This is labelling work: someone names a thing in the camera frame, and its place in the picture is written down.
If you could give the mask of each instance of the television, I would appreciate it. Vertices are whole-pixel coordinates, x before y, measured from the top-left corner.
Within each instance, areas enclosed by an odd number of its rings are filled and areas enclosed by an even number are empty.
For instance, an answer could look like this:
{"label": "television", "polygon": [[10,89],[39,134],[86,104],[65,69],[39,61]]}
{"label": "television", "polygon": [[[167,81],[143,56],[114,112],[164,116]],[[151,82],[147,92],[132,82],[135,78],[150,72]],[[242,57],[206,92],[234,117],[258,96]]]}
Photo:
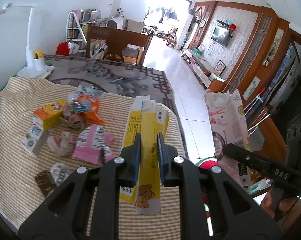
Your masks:
{"label": "television", "polygon": [[222,46],[226,47],[230,38],[232,38],[232,33],[232,30],[216,25],[215,30],[212,34],[212,39]]}

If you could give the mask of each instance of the pen holder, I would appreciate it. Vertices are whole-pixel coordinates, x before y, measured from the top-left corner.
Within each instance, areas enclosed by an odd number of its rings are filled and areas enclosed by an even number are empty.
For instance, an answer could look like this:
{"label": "pen holder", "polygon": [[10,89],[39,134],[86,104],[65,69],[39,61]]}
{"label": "pen holder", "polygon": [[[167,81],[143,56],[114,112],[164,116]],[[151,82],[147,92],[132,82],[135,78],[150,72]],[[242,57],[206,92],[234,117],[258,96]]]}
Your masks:
{"label": "pen holder", "polygon": [[45,60],[44,57],[34,59],[34,66],[37,71],[43,71],[45,69]]}

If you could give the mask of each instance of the beige striped cloth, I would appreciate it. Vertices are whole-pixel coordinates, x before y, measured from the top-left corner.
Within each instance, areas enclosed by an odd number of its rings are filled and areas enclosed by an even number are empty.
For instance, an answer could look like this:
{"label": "beige striped cloth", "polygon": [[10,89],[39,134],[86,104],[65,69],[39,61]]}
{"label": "beige striped cloth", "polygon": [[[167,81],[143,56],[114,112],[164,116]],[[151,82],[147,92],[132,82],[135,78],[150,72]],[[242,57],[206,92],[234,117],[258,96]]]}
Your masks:
{"label": "beige striped cloth", "polygon": [[[0,212],[17,228],[42,203],[44,197],[35,183],[34,176],[63,162],[75,169],[79,166],[95,168],[71,157],[59,157],[47,143],[41,154],[34,158],[21,147],[21,141],[32,125],[35,109],[59,99],[67,99],[76,88],[56,85],[43,79],[10,78],[0,93]],[[106,94],[100,103],[99,113],[106,122],[104,127],[116,137],[110,146],[120,154],[129,108],[134,98]],[[183,144],[174,113],[169,113],[165,143],[176,147],[184,156]],[[73,130],[63,124],[53,127],[51,135]],[[162,212],[153,216],[137,215],[135,206],[120,200],[119,239],[180,239],[180,207],[178,188],[161,189]]]}

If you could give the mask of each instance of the cartoon bear print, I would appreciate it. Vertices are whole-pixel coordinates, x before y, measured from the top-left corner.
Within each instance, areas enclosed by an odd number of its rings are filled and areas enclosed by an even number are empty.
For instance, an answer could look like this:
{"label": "cartoon bear print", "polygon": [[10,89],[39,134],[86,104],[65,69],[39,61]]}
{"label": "cartoon bear print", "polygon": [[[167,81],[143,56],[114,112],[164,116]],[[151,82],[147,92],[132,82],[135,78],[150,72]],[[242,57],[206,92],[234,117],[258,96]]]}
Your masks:
{"label": "cartoon bear print", "polygon": [[136,201],[136,206],[140,208],[148,208],[148,200],[155,196],[155,193],[151,191],[151,184],[141,185],[138,189],[139,196]]}

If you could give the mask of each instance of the ladder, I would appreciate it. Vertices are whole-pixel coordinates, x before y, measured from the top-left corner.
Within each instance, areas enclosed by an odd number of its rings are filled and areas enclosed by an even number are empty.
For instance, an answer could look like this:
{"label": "ladder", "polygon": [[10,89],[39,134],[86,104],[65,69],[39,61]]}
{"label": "ladder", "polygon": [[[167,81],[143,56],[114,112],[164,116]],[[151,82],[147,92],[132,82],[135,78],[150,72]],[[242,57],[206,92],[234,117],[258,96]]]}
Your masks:
{"label": "ladder", "polygon": [[[69,21],[71,19],[71,17],[74,17],[74,20],[77,24],[77,27],[69,27]],[[70,38],[69,36],[69,30],[79,30],[79,33],[81,34],[82,38],[81,39],[73,39]],[[66,42],[68,41],[81,41],[85,44],[86,48],[87,48],[87,40],[86,37],[84,35],[84,32],[81,28],[81,25],[78,21],[77,15],[74,12],[70,12],[67,16],[67,23],[66,23]],[[85,55],[86,49],[79,49],[78,52],[83,52]]]}

